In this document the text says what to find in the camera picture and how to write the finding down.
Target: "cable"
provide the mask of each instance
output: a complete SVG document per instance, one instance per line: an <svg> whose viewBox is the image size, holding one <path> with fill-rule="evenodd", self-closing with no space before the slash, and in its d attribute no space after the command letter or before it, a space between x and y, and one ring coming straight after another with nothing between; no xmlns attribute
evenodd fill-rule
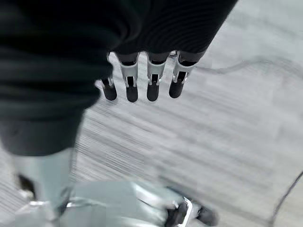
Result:
<svg viewBox="0 0 303 227"><path fill-rule="evenodd" d="M277 206L274 209L274 213L273 216L271 217L271 220L269 222L268 227L274 227L275 226L275 221L276 221L276 217L285 201L285 199L288 197L288 195L291 193L291 191L294 189L294 187L296 186L296 184L299 182L299 180L301 179L301 177L303 176L303 171L297 176L297 178L295 179L295 181L293 182L293 184L288 188L287 192L285 193L284 196L282 196L282 198L280 199L279 203L277 204Z"/></svg>

